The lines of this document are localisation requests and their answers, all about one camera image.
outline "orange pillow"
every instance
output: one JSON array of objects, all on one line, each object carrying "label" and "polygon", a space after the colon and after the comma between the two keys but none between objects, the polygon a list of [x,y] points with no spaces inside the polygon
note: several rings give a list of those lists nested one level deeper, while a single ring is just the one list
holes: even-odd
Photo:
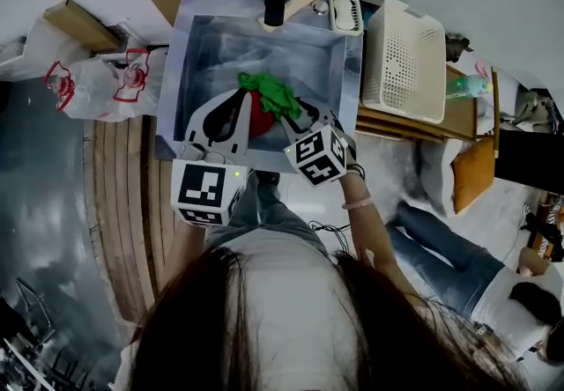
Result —
[{"label": "orange pillow", "polygon": [[455,214],[481,196],[494,182],[494,140],[485,139],[458,155],[455,173]]}]

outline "metal sink basin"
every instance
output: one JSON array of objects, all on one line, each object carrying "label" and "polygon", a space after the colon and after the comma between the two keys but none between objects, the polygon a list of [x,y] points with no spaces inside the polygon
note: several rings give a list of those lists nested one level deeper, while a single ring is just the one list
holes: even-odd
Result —
[{"label": "metal sink basin", "polygon": [[[262,11],[263,0],[182,0],[161,90],[159,158],[175,157],[194,111],[220,93],[238,88],[242,71],[271,73],[289,85],[294,96],[328,105],[345,130],[353,133],[361,37],[333,33],[328,16],[309,8],[267,33],[256,21]],[[292,172],[283,153],[290,143],[277,122],[269,132],[249,139],[243,165]]]}]

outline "wooden floor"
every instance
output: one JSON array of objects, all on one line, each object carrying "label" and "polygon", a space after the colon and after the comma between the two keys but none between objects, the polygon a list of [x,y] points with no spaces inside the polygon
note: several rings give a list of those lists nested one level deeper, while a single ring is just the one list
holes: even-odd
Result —
[{"label": "wooden floor", "polygon": [[85,192],[93,247],[116,311],[139,323],[164,285],[174,236],[172,161],[154,159],[156,118],[85,128]]}]

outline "cushion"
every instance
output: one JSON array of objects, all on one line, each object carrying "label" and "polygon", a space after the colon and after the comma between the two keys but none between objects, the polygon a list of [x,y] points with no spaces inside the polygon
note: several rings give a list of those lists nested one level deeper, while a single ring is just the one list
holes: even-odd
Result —
[{"label": "cushion", "polygon": [[455,175],[452,172],[452,161],[462,147],[463,142],[458,139],[446,139],[441,144],[421,142],[421,185],[433,208],[448,217],[455,214],[452,198]]},{"label": "cushion", "polygon": [[489,137],[458,155],[453,162],[453,170],[455,214],[458,214],[494,182],[494,140]]}]

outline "white basket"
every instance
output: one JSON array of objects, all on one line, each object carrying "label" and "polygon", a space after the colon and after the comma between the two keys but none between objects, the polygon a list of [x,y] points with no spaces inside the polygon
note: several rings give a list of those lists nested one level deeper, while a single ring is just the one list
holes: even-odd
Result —
[{"label": "white basket", "polygon": [[444,28],[428,15],[384,0],[368,21],[362,102],[373,109],[441,123],[446,94]]}]

